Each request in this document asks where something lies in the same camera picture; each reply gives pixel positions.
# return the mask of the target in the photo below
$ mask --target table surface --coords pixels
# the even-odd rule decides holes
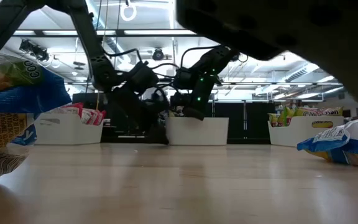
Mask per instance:
[[[358,167],[268,145],[36,146],[0,224],[358,223]]]

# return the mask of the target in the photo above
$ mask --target snack bag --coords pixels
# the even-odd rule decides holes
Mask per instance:
[[[291,119],[294,115],[294,110],[290,109],[289,107],[284,107],[283,110],[283,122],[284,122],[284,126],[288,126],[291,123]]]
[[[93,125],[100,125],[100,123],[103,121],[105,115],[106,115],[106,111],[102,111],[100,112],[99,110],[96,110],[98,117],[96,118],[96,120],[94,121]]]
[[[32,125],[37,115],[69,102],[63,78],[36,63],[0,54],[0,175],[27,157],[26,146],[37,139]]]
[[[279,127],[279,125],[278,125],[279,117],[280,117],[279,114],[268,113],[268,120],[270,121],[270,124],[272,125],[272,127]]]
[[[37,139],[34,119],[33,114],[0,113],[0,176],[12,172],[27,157],[28,149],[23,146]]]
[[[98,117],[98,113],[96,110],[92,109],[82,109],[82,117],[81,122],[83,124],[93,124],[96,121],[96,118]]]
[[[0,91],[17,85],[41,83],[43,73],[30,61],[0,53]]]
[[[337,108],[321,108],[319,110],[319,114],[321,116],[342,116],[343,114],[343,107]]]
[[[319,116],[320,111],[318,108],[306,108],[299,107],[295,108],[294,116]]]
[[[329,162],[358,166],[358,120],[325,130],[299,143],[297,149]]]
[[[78,114],[80,118],[82,117],[83,103],[75,103],[72,105],[65,105],[59,108],[48,111],[47,113],[57,113],[57,114]]]

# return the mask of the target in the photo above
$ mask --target robotic arm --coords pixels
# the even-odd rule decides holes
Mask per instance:
[[[101,45],[101,40],[98,39],[92,25],[93,14],[88,12],[85,0],[2,0],[0,2],[0,50],[26,17],[32,11],[44,6],[71,16],[88,56],[89,76],[93,86],[104,91],[108,100],[114,100],[126,115],[139,125],[139,129],[146,133],[150,142],[168,144],[165,128],[158,123],[158,114],[168,109],[169,103],[157,85],[158,76],[141,58],[131,71],[122,75],[117,74],[112,63],[106,57],[107,53]],[[220,84],[218,73],[238,53],[236,50],[219,45],[205,53],[191,68],[179,69],[169,85],[174,88],[193,90],[189,100],[183,104],[185,106],[183,112],[186,116],[204,119],[204,110],[211,90],[215,84]],[[163,101],[139,99],[146,89],[152,87],[156,87],[162,92]]]

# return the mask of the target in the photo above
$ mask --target fluorescent light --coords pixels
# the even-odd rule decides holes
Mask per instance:
[[[269,102],[268,100],[246,100],[246,102]]]
[[[332,75],[328,76],[328,77],[325,77],[325,78],[322,78],[320,80],[318,80],[317,82],[327,82],[327,81],[331,81],[333,80],[335,77],[333,77]]]
[[[190,30],[125,30],[127,35],[195,35]]]
[[[274,100],[281,99],[281,98],[284,98],[284,97],[286,97],[286,95],[284,93],[282,93],[282,94],[279,94],[277,96],[274,96]]]
[[[269,85],[271,82],[223,82],[222,85]]]
[[[313,83],[276,83],[277,85],[312,85]]]
[[[88,79],[88,77],[75,77],[76,80],[79,80],[79,81],[86,81]]]
[[[317,85],[343,85],[342,83],[317,83]]]
[[[44,30],[45,35],[78,35],[76,30]],[[97,30],[98,35],[116,35],[115,30]]]
[[[35,32],[32,30],[17,30],[13,35],[35,35]]]
[[[45,35],[78,35],[75,30],[44,30]]]
[[[332,89],[332,90],[328,90],[328,91],[325,92],[325,93],[333,93],[333,92],[338,91],[338,90],[340,90],[340,89],[343,89],[343,86],[342,86],[342,87],[339,87],[339,88]]]
[[[306,99],[306,98],[311,98],[311,97],[314,97],[314,96],[317,96],[318,93],[305,93],[305,94],[302,94],[300,96],[297,96],[298,99]]]
[[[301,100],[302,102],[323,102],[324,100]]]
[[[96,33],[98,35],[116,35],[115,30],[97,30]]]

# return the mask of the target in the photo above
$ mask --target white bin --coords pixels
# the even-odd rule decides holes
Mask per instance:
[[[229,118],[169,117],[167,136],[173,146],[224,146],[228,127]]]
[[[77,114],[43,113],[34,124],[37,131],[36,144],[99,143],[103,129],[103,122],[99,126],[83,124]]]
[[[333,123],[333,127],[336,127],[342,125],[343,120],[342,116],[295,116],[291,119],[289,126],[275,128],[267,121],[270,142],[273,145],[296,147],[299,142],[328,129],[314,128],[312,127],[313,122],[330,121]]]

